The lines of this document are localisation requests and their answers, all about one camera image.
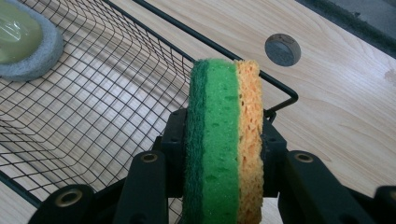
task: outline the bolt hole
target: bolt hole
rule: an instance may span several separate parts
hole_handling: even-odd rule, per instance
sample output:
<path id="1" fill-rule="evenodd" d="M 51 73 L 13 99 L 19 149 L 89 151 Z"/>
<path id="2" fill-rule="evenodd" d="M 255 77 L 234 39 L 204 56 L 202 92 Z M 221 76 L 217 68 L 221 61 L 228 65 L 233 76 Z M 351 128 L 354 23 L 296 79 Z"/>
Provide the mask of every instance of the bolt hole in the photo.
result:
<path id="1" fill-rule="evenodd" d="M 136 213 L 131 216 L 129 220 L 130 224 L 144 224 L 146 222 L 146 216 L 143 213 Z"/>
<path id="2" fill-rule="evenodd" d="M 82 191 L 79 189 L 70 189 L 62 194 L 60 194 L 55 199 L 55 204 L 59 207 L 67 207 L 76 202 L 78 202 L 82 198 Z"/>
<path id="3" fill-rule="evenodd" d="M 264 48 L 268 58 L 280 66 L 295 65 L 301 58 L 300 45 L 289 35 L 271 35 L 265 41 Z"/>
<path id="4" fill-rule="evenodd" d="M 62 197 L 62 202 L 63 203 L 70 203 L 70 202 L 74 201 L 77 198 L 77 196 L 78 195 L 76 193 L 74 193 L 74 192 L 66 194 L 66 195 L 64 195 Z"/>
<path id="5" fill-rule="evenodd" d="M 143 162 L 153 162 L 158 159 L 158 156 L 155 154 L 146 154 L 141 157 Z"/>
<path id="6" fill-rule="evenodd" d="M 343 224 L 359 224 L 359 221 L 351 215 L 343 214 L 339 217 Z"/>
<path id="7" fill-rule="evenodd" d="M 307 155 L 307 154 L 304 154 L 304 153 L 298 153 L 298 154 L 296 154 L 296 155 L 295 155 L 295 158 L 296 158 L 298 161 L 302 161 L 302 162 L 312 162 L 312 161 L 314 161 L 314 159 L 313 159 L 311 156 L 309 156 L 309 155 Z"/>

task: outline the blue sponge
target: blue sponge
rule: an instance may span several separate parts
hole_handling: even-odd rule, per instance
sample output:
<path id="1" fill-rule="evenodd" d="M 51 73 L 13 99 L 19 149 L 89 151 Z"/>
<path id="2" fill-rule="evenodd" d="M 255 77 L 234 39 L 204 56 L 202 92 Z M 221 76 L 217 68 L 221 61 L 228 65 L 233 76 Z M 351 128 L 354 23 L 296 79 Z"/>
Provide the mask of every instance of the blue sponge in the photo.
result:
<path id="1" fill-rule="evenodd" d="M 0 64 L 0 77 L 10 81 L 29 81 L 45 75 L 64 52 L 64 39 L 58 29 L 44 16 L 17 0 L 6 0 L 17 9 L 28 13 L 36 20 L 43 32 L 38 49 L 17 63 Z"/>

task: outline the black wire basket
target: black wire basket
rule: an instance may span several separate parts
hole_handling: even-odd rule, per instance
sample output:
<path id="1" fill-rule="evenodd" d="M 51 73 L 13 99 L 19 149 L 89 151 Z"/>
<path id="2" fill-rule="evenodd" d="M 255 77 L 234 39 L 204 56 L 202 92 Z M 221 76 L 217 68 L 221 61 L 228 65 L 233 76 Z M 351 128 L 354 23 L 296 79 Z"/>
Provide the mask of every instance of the black wire basket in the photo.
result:
<path id="1" fill-rule="evenodd" d="M 155 7 L 138 1 L 230 59 L 227 49 Z M 38 207 L 71 184 L 104 189 L 128 174 L 132 158 L 150 150 L 171 112 L 188 106 L 194 59 L 108 1 L 26 1 L 64 37 L 64 54 L 29 82 L 0 78 L 0 179 Z M 261 72 L 297 101 L 297 94 Z M 181 200 L 169 199 L 169 223 Z"/>

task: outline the sponge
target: sponge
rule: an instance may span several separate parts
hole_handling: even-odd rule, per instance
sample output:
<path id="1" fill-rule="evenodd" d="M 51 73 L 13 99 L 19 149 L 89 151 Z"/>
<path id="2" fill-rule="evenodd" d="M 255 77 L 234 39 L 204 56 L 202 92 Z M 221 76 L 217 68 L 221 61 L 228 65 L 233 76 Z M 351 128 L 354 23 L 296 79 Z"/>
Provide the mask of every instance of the sponge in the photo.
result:
<path id="1" fill-rule="evenodd" d="M 184 223 L 259 223 L 262 86 L 253 61 L 202 60 L 191 71 Z"/>
<path id="2" fill-rule="evenodd" d="M 0 63 L 0 77 L 10 81 L 29 81 L 45 75 L 58 62 L 64 51 L 62 35 L 49 20 L 22 3 L 16 0 L 0 1 L 5 1 L 2 4 L 11 4 L 19 11 L 27 13 L 38 22 L 42 30 L 41 43 L 30 56 L 13 63 Z"/>

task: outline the light wood grain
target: light wood grain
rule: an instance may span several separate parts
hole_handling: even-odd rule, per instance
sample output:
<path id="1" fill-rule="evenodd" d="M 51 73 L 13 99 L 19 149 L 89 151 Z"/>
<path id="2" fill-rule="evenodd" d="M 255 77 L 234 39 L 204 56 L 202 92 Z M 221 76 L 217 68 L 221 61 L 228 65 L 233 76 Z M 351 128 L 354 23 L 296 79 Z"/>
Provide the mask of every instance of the light wood grain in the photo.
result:
<path id="1" fill-rule="evenodd" d="M 0 223 L 26 223 L 35 208 L 0 182 Z"/>
<path id="2" fill-rule="evenodd" d="M 222 57 L 131 1 L 114 2 L 192 57 Z M 150 3 L 239 56 L 258 61 L 262 70 L 299 93 L 299 102 L 279 111 L 275 121 L 289 149 L 318 155 L 343 184 L 365 194 L 396 185 L 394 59 L 290 0 Z M 265 40 L 277 33 L 300 44 L 301 60 L 292 67 L 278 66 L 264 53 Z M 263 91 L 266 107 L 286 98 L 268 84 Z M 18 210 L 9 212 L 1 203 L 2 214 L 27 220 L 18 217 L 27 203 L 13 203 Z M 262 211 L 263 223 L 280 222 L 276 200 L 266 201 Z"/>

